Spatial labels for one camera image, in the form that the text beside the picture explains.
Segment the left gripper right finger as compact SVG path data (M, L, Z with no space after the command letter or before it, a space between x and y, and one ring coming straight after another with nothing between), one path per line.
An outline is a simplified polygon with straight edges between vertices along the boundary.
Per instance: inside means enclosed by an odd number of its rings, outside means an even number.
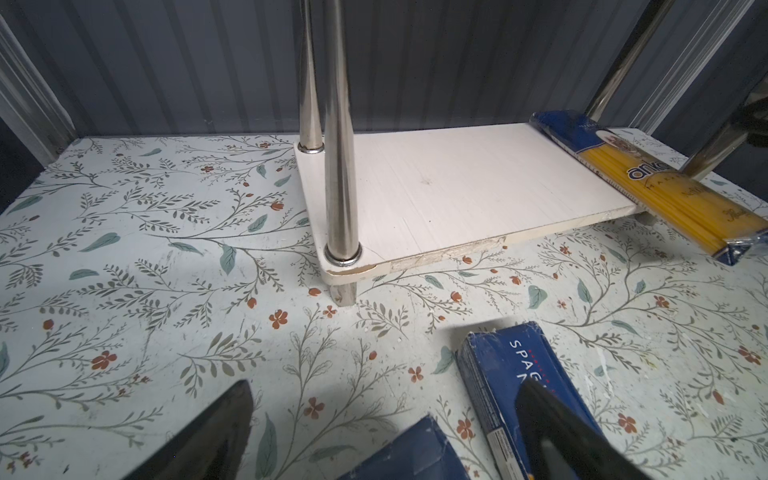
M515 409L536 479L647 477L535 380L522 383Z

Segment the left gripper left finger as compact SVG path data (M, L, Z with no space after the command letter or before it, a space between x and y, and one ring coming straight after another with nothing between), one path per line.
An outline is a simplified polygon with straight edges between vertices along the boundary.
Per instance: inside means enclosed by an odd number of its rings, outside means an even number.
M128 479L234 479L250 435L250 385L235 382Z

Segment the blue Barilla pasta box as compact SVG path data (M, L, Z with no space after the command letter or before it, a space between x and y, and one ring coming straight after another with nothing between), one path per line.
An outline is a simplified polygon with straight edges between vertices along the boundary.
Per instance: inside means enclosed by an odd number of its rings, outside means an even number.
M344 480L468 479L437 420L430 415L402 432L374 455L340 476Z

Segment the blue yellow spaghetti bag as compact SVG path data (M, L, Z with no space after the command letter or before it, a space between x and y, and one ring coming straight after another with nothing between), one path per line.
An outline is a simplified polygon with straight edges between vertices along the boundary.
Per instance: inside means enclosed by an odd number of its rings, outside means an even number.
M530 123L630 200L726 265L767 252L767 221L572 110Z

